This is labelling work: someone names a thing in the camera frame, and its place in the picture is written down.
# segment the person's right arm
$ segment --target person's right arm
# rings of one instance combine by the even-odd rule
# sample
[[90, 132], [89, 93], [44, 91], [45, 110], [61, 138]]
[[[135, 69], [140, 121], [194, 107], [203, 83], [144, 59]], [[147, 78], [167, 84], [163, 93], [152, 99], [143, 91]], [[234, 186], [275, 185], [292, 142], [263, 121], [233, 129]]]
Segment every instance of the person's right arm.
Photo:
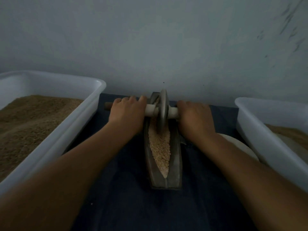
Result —
[[215, 133], [208, 105], [179, 101], [180, 132], [224, 174], [261, 231], [308, 230], [308, 194]]

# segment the person's left arm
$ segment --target person's left arm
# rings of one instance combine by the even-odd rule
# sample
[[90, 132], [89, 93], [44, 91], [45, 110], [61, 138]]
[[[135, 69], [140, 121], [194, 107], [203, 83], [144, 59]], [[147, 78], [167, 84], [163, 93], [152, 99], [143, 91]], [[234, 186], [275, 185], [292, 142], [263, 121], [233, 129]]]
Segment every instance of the person's left arm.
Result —
[[2, 196], [0, 230], [69, 230], [100, 171], [142, 129], [146, 103], [116, 99], [100, 131]]

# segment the dark blue cloth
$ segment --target dark blue cloth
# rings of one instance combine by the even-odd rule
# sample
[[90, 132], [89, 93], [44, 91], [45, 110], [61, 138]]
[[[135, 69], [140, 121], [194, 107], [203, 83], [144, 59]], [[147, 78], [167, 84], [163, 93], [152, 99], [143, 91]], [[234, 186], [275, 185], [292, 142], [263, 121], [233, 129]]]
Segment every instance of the dark blue cloth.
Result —
[[[104, 102], [121, 97], [101, 94], [97, 113], [71, 147], [108, 121]], [[235, 129], [236, 108], [211, 106], [215, 129], [243, 142]], [[220, 170], [196, 147], [181, 144], [183, 189], [150, 188], [140, 133], [104, 168], [91, 187], [72, 227], [77, 230], [256, 230]]]

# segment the hand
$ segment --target hand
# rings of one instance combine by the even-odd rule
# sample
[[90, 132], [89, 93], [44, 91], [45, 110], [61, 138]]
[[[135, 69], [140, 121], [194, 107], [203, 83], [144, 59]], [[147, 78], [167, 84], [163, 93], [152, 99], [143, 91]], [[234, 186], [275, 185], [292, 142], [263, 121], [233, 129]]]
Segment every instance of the hand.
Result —
[[124, 131], [129, 131], [134, 136], [142, 130], [147, 98], [141, 96], [136, 100], [135, 96], [117, 98], [110, 110], [109, 122], [120, 123]]
[[179, 130], [189, 141], [198, 145], [204, 138], [215, 133], [211, 109], [201, 103], [177, 103], [179, 111]]

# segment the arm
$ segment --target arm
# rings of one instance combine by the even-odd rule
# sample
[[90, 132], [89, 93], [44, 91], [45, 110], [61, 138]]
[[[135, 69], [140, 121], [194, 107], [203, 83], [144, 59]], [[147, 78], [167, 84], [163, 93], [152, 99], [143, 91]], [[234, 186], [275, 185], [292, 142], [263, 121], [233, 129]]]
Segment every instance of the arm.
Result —
[[0, 199], [0, 230], [69, 230], [99, 172], [142, 129], [146, 97], [116, 99], [109, 122]]
[[181, 133], [220, 168], [259, 230], [308, 230], [308, 194], [216, 134], [209, 106], [177, 106]]

